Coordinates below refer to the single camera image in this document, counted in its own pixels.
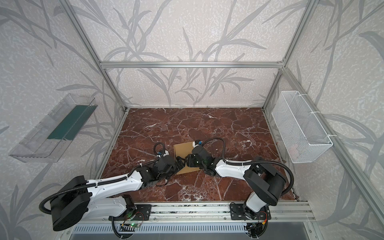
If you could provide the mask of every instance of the white wire mesh basket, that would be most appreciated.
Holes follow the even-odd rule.
[[[273,119],[293,163],[313,162],[333,143],[298,91],[282,91]]]

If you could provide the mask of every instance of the red marble tabletop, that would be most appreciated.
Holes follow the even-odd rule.
[[[140,163],[154,160],[156,142],[164,142],[173,156],[174,144],[211,137],[225,139],[226,159],[242,161],[261,156],[280,161],[261,108],[130,109],[102,178],[125,174]],[[213,156],[220,156],[222,142],[212,141],[206,148]],[[237,201],[245,200],[251,192],[244,180],[196,171],[175,175],[163,187],[126,194],[135,202]],[[289,192],[282,199],[295,198]]]

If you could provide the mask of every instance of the wallpaper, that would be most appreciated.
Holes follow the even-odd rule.
[[[135,107],[262,107],[276,73],[274,68],[109,71],[126,105]]]
[[[70,2],[103,61],[281,61],[307,0]]]
[[[320,1],[288,63],[298,82],[337,132],[372,184],[383,191],[383,1]],[[281,157],[295,173],[325,239],[384,239],[384,230],[332,149],[312,163],[290,162],[270,115],[283,78],[266,108]]]
[[[0,2],[0,238],[54,239],[41,200],[78,175],[94,177],[121,107],[56,1]],[[57,163],[8,156],[68,93],[98,105]]]
[[[318,6],[288,64],[382,197],[383,22],[383,0]]]

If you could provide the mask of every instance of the side wall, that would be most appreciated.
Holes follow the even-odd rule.
[[[307,0],[70,2],[102,61],[281,61],[307,4]],[[109,70],[126,104],[138,107],[261,107],[276,72]]]
[[[320,1],[288,63],[298,82],[384,196],[384,2]],[[384,230],[332,149],[312,163],[292,164],[270,115],[282,78],[266,108],[277,145],[295,171],[325,239],[384,239]]]
[[[54,239],[41,200],[69,179],[94,177],[122,111],[56,1],[0,3],[0,238]],[[8,156],[68,93],[98,107],[57,163]]]

